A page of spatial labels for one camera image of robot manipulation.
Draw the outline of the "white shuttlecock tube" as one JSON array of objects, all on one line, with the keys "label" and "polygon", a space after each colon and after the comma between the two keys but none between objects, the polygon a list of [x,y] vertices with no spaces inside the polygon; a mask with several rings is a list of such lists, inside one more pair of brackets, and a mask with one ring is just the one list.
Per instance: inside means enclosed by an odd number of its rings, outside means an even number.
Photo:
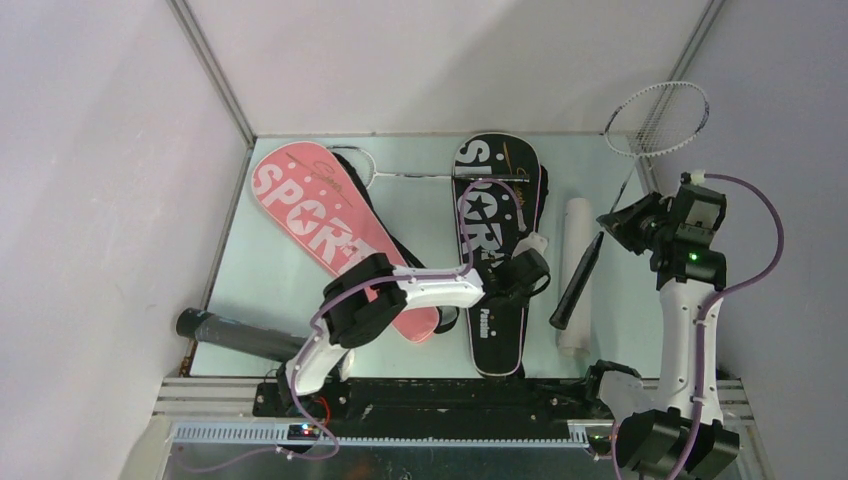
[{"label": "white shuttlecock tube", "polygon": [[593,210],[586,198],[572,198],[565,203],[564,243],[562,252],[562,286],[566,293],[566,328],[559,333],[561,355],[585,360],[591,349],[591,302],[581,296],[591,293],[592,282],[579,289],[578,279],[585,268],[584,254],[594,238]]}]

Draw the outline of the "black racket cover bag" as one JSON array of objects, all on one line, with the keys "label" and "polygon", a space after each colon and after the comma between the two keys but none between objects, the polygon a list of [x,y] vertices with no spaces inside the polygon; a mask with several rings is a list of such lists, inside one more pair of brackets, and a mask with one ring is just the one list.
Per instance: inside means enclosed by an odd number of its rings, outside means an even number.
[{"label": "black racket cover bag", "polygon": [[[472,136],[454,156],[452,186],[455,218],[465,222],[470,239],[458,237],[462,263],[492,270],[539,230],[548,172],[527,140],[503,132]],[[475,370],[488,378],[522,378],[529,302],[486,302],[464,314]]]}]

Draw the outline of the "white black racket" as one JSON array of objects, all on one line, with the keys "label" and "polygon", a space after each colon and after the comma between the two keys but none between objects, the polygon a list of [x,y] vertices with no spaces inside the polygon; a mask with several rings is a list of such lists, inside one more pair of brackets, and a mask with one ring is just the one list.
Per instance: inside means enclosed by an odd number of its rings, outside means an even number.
[{"label": "white black racket", "polygon": [[[710,116],[706,91],[688,81],[666,81],[643,88],[619,105],[601,133],[614,153],[631,158],[632,169],[643,160],[660,157],[691,143],[704,129]],[[600,230],[584,254],[585,268],[578,282],[582,289],[591,279],[606,233]],[[566,328],[565,290],[549,324]]]}]

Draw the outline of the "pink racket cover bag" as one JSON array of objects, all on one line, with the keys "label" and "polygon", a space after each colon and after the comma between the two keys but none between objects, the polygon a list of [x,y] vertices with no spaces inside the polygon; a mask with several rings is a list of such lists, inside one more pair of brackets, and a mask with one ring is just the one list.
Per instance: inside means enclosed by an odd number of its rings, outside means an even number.
[{"label": "pink racket cover bag", "polygon": [[285,144],[251,176],[259,206],[301,249],[338,277],[373,253],[393,265],[424,266],[387,230],[366,184],[343,155],[310,141]]}]

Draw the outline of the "black shuttlecock tube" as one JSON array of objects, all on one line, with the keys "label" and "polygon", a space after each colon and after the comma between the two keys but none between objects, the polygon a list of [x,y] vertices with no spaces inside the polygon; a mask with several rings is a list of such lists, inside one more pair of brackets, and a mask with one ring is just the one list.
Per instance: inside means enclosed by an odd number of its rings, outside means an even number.
[{"label": "black shuttlecock tube", "polygon": [[310,322],[310,335],[298,337],[281,330],[253,326],[208,310],[187,308],[175,323],[178,336],[277,361],[285,380],[307,383],[307,393],[328,375],[343,380],[351,376],[355,352],[329,343],[330,328],[324,316]]}]

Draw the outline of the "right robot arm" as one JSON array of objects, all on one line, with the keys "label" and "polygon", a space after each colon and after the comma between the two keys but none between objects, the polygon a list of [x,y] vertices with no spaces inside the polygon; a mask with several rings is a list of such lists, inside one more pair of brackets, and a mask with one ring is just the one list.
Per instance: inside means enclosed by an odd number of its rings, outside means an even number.
[{"label": "right robot arm", "polygon": [[635,254],[650,252],[663,315],[655,391],[634,370],[607,371],[581,392],[585,411],[612,414],[618,466],[654,478],[714,479],[738,456],[725,426],[716,382],[716,327],[726,259],[710,244],[725,218],[724,195],[693,184],[673,197],[651,193],[598,217],[604,231]]}]

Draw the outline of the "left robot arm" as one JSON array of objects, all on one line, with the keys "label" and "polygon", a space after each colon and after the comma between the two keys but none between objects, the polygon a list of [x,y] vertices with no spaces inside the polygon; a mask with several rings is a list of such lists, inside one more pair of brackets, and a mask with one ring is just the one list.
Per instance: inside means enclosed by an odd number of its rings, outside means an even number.
[{"label": "left robot arm", "polygon": [[309,320],[309,337],[286,363],[277,402],[292,416],[311,412],[331,370],[406,311],[517,304],[549,283],[549,265],[535,249],[481,269],[470,264],[410,268],[391,264],[383,253],[372,254],[324,288],[324,301]]}]

